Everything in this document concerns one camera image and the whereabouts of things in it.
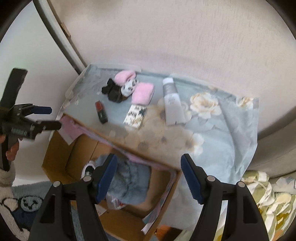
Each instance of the floral bedsheet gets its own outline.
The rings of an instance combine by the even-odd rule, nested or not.
[[[181,155],[189,153],[208,175],[227,183],[241,179],[257,147],[258,99],[236,97],[198,84],[196,80],[173,76],[186,124],[166,126],[162,79],[167,76],[137,72],[137,79],[153,83],[155,92],[143,125],[136,130],[123,125],[130,99],[118,104],[100,93],[108,79],[119,71],[89,65],[79,76],[62,112],[98,130],[109,140],[170,166],[180,168]],[[94,107],[98,100],[103,102],[108,115],[108,123],[104,125],[99,122]],[[190,230],[195,227],[201,209],[181,177],[162,224]]]

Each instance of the blue gripper pad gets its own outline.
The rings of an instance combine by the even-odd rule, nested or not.
[[[114,177],[116,169],[117,169],[117,156],[113,155],[108,166],[105,169],[105,172],[100,182],[98,183],[98,195],[96,196],[97,203],[100,203],[106,197],[107,191],[110,187],[110,184]]]
[[[192,197],[197,200],[199,204],[204,204],[204,198],[201,193],[201,184],[199,183],[192,166],[189,164],[189,161],[192,162],[191,165],[193,164],[196,167],[194,162],[192,160],[188,160],[186,154],[184,154],[181,157],[181,169],[184,173]]]
[[[52,113],[52,108],[47,106],[35,106],[31,110],[32,114],[49,115]]]

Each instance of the cardboard box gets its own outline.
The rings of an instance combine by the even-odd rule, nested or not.
[[[113,153],[118,156],[122,154],[101,142],[82,135],[74,143],[68,145],[58,132],[54,132],[44,158],[42,168],[50,181],[61,181],[69,184],[80,180],[81,171],[89,160],[97,159],[101,154]],[[170,200],[174,194],[177,182],[181,175],[177,171],[177,178],[174,182],[159,216],[149,229],[146,235],[141,231],[145,224],[142,221],[151,212],[160,200],[160,196],[170,180],[170,173],[151,168],[149,190],[145,202],[140,205],[127,207],[121,210],[107,210],[100,216],[104,230],[119,240],[124,241],[148,241],[155,233],[163,214],[165,213]],[[107,203],[103,200],[100,205],[106,209]]]

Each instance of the wall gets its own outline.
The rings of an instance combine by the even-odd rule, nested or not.
[[[51,0],[84,61],[259,97],[261,137],[296,116],[296,41],[265,0]]]
[[[258,142],[248,170],[266,172],[270,178],[296,170],[296,120]]]

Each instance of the plastic bag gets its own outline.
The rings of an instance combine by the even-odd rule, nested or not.
[[[121,203],[116,197],[111,196],[107,193],[106,195],[107,206],[112,210],[120,210],[126,206],[126,204]]]

